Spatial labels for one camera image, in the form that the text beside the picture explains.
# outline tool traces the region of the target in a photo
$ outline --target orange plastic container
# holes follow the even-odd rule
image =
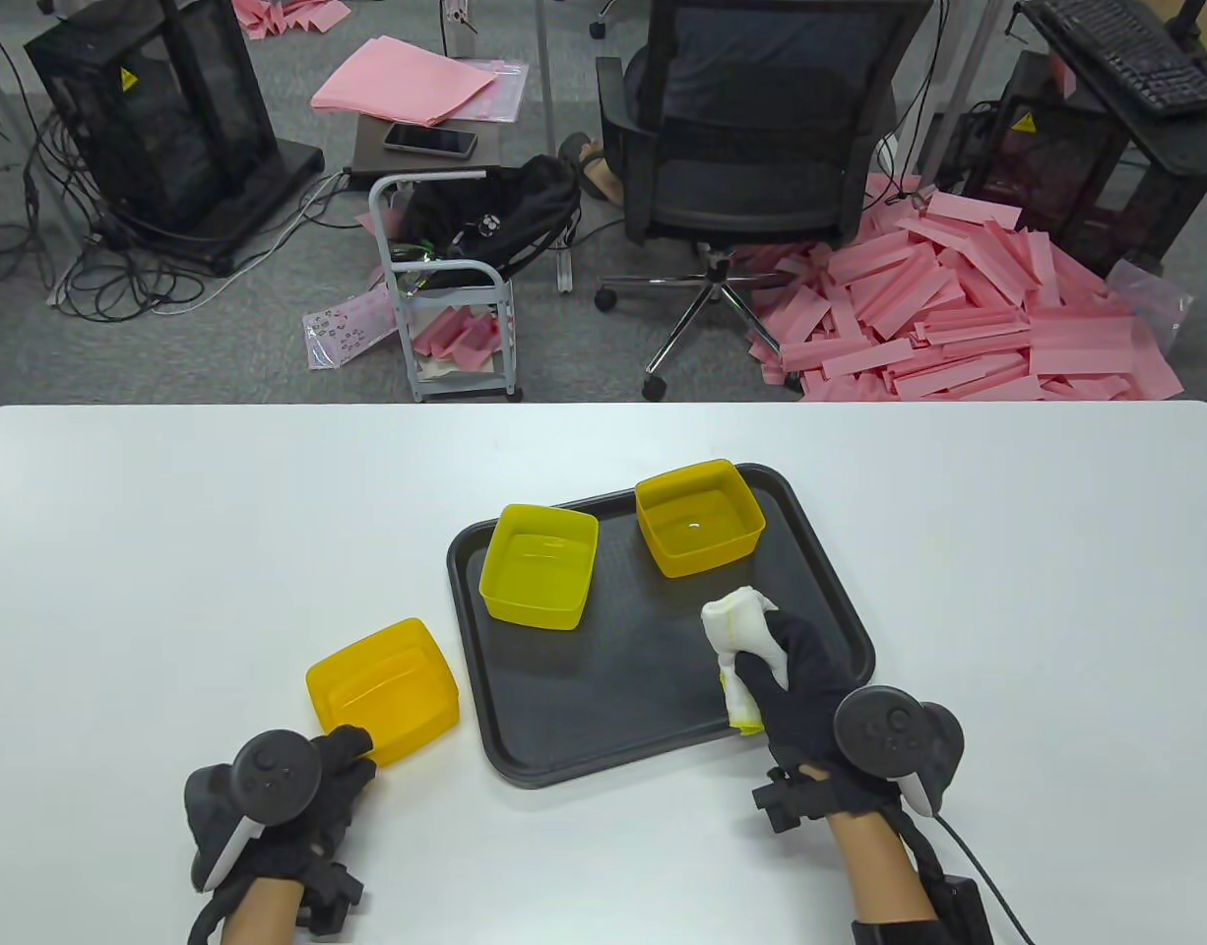
[[[729,460],[699,462],[634,488],[639,530],[665,577],[747,558],[765,530],[756,496]]]
[[[307,689],[325,733],[360,725],[379,766],[404,759],[459,724],[459,687],[436,640],[410,618],[316,663]]]

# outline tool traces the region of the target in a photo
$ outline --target black backpack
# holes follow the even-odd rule
[[[542,256],[560,233],[572,238],[582,189],[573,169],[537,154],[523,168],[491,168],[474,180],[415,185],[398,243],[418,243],[445,259],[480,259],[505,280]],[[426,288],[478,285],[478,272],[437,272]]]

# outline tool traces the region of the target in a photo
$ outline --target keyboard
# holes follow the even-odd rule
[[[1028,6],[1153,116],[1207,111],[1207,76],[1136,0],[1028,0]]]

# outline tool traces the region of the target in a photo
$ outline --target metal cart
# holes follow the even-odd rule
[[[410,396],[415,403],[422,403],[426,397],[466,397],[484,392],[503,392],[509,401],[521,399],[521,390],[517,386],[517,332],[515,305],[512,284],[505,282],[497,270],[480,259],[428,259],[418,262],[395,262],[389,252],[389,239],[379,221],[384,220],[383,208],[386,205],[384,194],[389,188],[414,186],[430,180],[465,180],[485,176],[485,170],[442,170],[419,171],[409,174],[391,174],[380,177],[373,185],[368,197],[372,209],[375,243],[380,251],[380,266],[384,268],[384,280],[389,287],[389,301],[392,303],[392,315],[398,326],[398,338],[402,343],[402,355],[407,361],[407,381],[410,384]],[[419,290],[412,293],[402,292],[398,275],[402,272],[443,272],[470,269],[489,280],[490,285],[460,288]],[[414,316],[420,313],[437,313],[447,307],[494,307],[500,321],[500,350],[494,356],[495,371],[490,373],[455,372],[441,377],[420,377],[419,362],[410,343],[414,329]]]

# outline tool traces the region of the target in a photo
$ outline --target pink paper stack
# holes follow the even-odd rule
[[[311,109],[357,112],[406,126],[436,126],[494,82],[494,72],[403,43],[368,40],[328,76]]]
[[[232,0],[235,18],[250,40],[287,33],[290,29],[328,33],[349,17],[350,8],[342,0]]]
[[[915,181],[905,181],[910,188]],[[1166,399],[1183,387],[1151,331],[1050,244],[1014,232],[1019,209],[937,193],[875,198],[856,243],[758,249],[753,270],[795,275],[753,292],[780,344],[748,351],[766,383],[800,375],[803,401]]]

